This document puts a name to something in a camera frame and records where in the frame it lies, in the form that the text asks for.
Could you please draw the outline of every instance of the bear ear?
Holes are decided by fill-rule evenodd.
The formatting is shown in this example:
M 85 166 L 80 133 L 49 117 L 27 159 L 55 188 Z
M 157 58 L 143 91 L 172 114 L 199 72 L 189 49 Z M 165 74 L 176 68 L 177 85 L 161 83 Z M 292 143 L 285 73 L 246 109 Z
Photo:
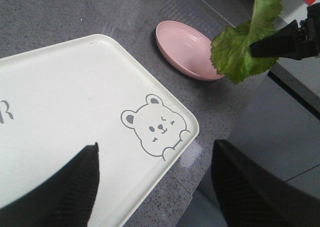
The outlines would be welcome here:
M 121 114 L 121 121 L 122 123 L 130 129 L 134 129 L 134 118 L 136 112 L 132 110 L 125 110 Z
M 162 102 L 162 99 L 155 95 L 155 94 L 148 94 L 145 98 L 145 101 L 148 105 L 164 105 L 164 103 Z

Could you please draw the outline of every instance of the gray countertop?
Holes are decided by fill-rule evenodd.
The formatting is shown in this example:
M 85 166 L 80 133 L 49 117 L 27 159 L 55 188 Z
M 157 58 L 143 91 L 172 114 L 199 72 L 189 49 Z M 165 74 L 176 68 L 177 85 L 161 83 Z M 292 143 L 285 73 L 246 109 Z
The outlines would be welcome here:
M 197 118 L 195 141 L 133 216 L 131 226 L 174 227 L 211 164 L 215 139 L 226 139 L 266 73 L 233 85 L 184 76 L 160 54 L 155 28 L 190 25 L 209 39 L 250 19 L 253 0 L 0 0 L 0 58 L 104 34 L 118 41 Z

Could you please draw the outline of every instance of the pink plastic bowl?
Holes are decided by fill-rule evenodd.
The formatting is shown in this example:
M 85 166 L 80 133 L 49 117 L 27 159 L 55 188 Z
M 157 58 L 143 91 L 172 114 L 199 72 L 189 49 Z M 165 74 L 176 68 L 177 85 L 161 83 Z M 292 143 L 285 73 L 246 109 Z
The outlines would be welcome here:
M 158 24 L 155 36 L 163 56 L 181 73 L 201 81 L 224 76 L 211 63 L 211 41 L 194 28 L 166 20 Z

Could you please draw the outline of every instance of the lettuce leaf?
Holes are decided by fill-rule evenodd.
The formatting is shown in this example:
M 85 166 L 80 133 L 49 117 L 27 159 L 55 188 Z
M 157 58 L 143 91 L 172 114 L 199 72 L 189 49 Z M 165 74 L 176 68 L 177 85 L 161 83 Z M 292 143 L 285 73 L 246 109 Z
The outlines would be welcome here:
M 282 10 L 281 0 L 254 0 L 252 19 L 227 27 L 211 43 L 211 62 L 219 74 L 234 84 L 269 70 L 277 57 L 253 58 L 249 46 L 276 33 L 274 20 Z

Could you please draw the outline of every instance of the bear face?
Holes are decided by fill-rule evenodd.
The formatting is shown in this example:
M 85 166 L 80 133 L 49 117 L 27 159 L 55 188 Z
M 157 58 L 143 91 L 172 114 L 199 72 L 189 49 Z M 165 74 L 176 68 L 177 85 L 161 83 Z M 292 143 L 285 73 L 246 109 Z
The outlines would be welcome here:
M 145 98 L 146 104 L 137 111 L 125 110 L 122 123 L 133 129 L 144 151 L 154 157 L 162 157 L 166 149 L 175 149 L 182 141 L 181 133 L 187 130 L 184 118 L 166 107 L 155 94 Z

